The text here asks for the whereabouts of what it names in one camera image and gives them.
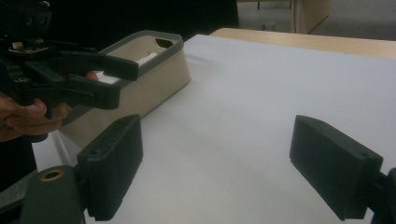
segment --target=human hand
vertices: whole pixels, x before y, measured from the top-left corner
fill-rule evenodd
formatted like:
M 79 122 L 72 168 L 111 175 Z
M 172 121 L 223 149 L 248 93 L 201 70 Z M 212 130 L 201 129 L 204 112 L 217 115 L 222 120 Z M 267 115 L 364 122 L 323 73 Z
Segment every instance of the human hand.
M 94 72 L 86 77 L 98 80 Z M 62 126 L 70 108 L 67 104 L 58 104 L 52 108 L 52 117 L 44 117 L 47 107 L 40 101 L 28 106 L 18 105 L 11 98 L 0 92 L 0 142 L 6 142 L 22 135 L 39 135 L 50 133 Z

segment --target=gray carpet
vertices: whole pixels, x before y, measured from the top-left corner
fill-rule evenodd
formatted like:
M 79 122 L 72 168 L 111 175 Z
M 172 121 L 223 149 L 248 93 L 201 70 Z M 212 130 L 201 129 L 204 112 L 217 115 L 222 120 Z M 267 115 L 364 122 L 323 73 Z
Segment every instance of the gray carpet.
M 238 3 L 242 29 L 290 31 L 289 2 Z M 396 40 L 396 0 L 332 0 L 330 16 L 310 34 Z

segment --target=black cloth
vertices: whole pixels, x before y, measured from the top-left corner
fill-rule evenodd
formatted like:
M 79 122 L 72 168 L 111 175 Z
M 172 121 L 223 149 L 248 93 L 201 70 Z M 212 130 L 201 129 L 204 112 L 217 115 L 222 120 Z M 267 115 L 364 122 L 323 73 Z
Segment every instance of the black cloth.
M 32 145 L 17 138 L 0 143 L 0 192 L 36 169 Z

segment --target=white tabletop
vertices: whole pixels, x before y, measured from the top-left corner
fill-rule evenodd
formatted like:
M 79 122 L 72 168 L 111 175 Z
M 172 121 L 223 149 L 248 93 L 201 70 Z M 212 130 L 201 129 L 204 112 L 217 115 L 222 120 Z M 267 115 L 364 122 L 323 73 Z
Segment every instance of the white tabletop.
M 192 81 L 142 119 L 143 162 L 107 223 L 342 223 L 290 163 L 297 114 L 396 166 L 396 61 L 204 35 L 184 51 Z

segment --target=box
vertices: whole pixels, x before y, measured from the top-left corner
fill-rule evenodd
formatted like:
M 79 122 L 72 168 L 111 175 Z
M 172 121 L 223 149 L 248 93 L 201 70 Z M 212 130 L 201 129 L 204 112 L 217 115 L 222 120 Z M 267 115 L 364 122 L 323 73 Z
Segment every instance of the box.
M 191 80 L 184 43 L 179 35 L 143 31 L 130 35 L 120 42 L 101 51 L 101 53 L 128 59 L 140 63 L 138 79 L 115 81 L 121 85 L 120 107 L 115 110 L 102 110 L 79 105 L 73 108 L 59 131 L 51 133 L 44 144 L 34 144 L 37 167 L 45 169 L 52 165 L 40 159 L 37 152 L 42 147 L 56 147 L 61 164 L 76 165 L 77 154 L 87 146 L 99 133 L 116 119 L 139 114 L 144 117 Z

